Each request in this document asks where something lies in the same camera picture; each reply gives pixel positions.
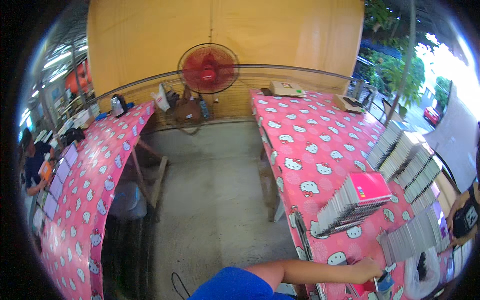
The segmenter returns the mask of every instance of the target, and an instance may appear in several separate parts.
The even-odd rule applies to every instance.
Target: pink tablecloth
[[[317,212],[341,186],[347,173],[372,171],[365,157],[384,127],[369,113],[357,115],[339,110],[332,103],[332,94],[308,92],[306,98],[291,98],[264,96],[259,90],[251,90],[251,96],[253,114],[286,208],[293,241],[299,257],[306,259],[295,228],[295,211],[301,213],[306,229],[314,233],[318,225]],[[399,227],[413,217],[401,186],[395,182],[388,186],[393,193],[392,201],[360,226],[322,239],[307,234],[313,260],[337,264],[345,259],[352,263],[372,257],[385,267],[376,237],[383,230]],[[394,299],[405,299],[402,296],[404,262],[388,271],[396,282]],[[345,293],[344,284],[329,283],[323,287],[329,299],[351,297]],[[362,298],[369,299],[368,293]]]
[[[125,162],[153,101],[116,119],[94,121],[78,146],[78,158],[63,185],[53,221],[47,221],[42,262],[66,299],[103,298],[100,256],[108,209]]]

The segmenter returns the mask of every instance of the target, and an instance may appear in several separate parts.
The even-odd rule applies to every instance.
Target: red car
[[[438,121],[440,120],[440,114],[436,109],[429,106],[424,110],[423,118],[427,120],[427,122],[431,125],[436,126],[438,124]]]

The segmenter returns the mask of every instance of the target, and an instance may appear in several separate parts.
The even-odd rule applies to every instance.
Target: person
[[[461,246],[468,240],[474,238],[480,226],[480,185],[478,183],[478,180],[480,179],[480,122],[478,123],[478,126],[479,138],[477,143],[477,180],[472,183],[468,190],[456,197],[455,202],[450,209],[450,213],[446,218],[448,230],[452,236],[450,247],[455,247],[456,245]],[[464,234],[459,234],[458,230],[455,228],[454,219],[458,219],[459,216],[462,215],[462,211],[466,213],[465,216],[467,216],[467,219],[469,219],[469,222],[467,222],[466,226],[471,228],[464,230]]]
[[[28,128],[25,128],[22,135],[22,140],[20,141],[20,146],[22,147],[25,155],[25,188],[27,195],[33,196],[45,188],[48,181],[41,179],[38,171],[45,161],[45,153],[50,153],[50,158],[53,161],[54,150],[52,146],[46,144],[42,141],[34,144],[33,137]],[[36,186],[32,186],[32,179],[35,181]]]
[[[362,284],[381,277],[382,269],[371,258],[352,265],[329,265],[303,260],[280,260],[255,264],[244,269],[226,267],[202,284],[189,298],[287,300],[274,293],[280,283],[316,284],[319,282]]]

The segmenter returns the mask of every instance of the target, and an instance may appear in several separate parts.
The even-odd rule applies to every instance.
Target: railing
[[[242,64],[238,65],[238,68],[239,77],[231,87],[220,93],[203,95],[211,115],[209,120],[250,117],[252,111],[249,90],[269,87],[272,80],[296,82],[305,90],[346,93],[360,99],[369,107],[377,93],[375,87],[365,84],[360,79],[321,70],[268,64]],[[98,103],[101,112],[109,111],[110,99],[114,94],[122,94],[127,102],[140,104],[152,100],[150,93],[157,93],[159,84],[180,95],[184,87],[177,71],[167,72],[115,88],[88,101],[87,105]],[[170,111],[164,113],[157,110],[153,118],[156,120],[155,128],[150,129],[176,127]]]

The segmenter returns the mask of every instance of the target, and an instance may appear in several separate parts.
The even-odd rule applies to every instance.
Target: red fan
[[[219,44],[199,44],[180,58],[180,79],[199,94],[214,94],[229,88],[238,78],[238,59]]]

